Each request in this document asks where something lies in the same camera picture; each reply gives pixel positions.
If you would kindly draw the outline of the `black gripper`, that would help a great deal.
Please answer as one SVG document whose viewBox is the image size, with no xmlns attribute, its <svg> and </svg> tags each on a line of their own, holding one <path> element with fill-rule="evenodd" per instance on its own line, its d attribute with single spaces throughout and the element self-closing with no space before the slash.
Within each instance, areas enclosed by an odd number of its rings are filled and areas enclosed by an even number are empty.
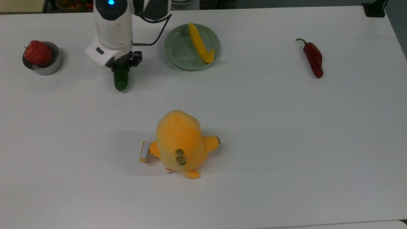
<svg viewBox="0 0 407 229">
<path fill-rule="evenodd" d="M 117 69 L 124 69 L 129 72 L 131 67 L 137 67 L 141 61 L 142 61 L 141 51 L 135 52 L 130 51 L 124 56 L 117 58 L 112 57 L 106 63 L 106 67 L 110 68 L 113 73 L 115 73 Z"/>
</svg>

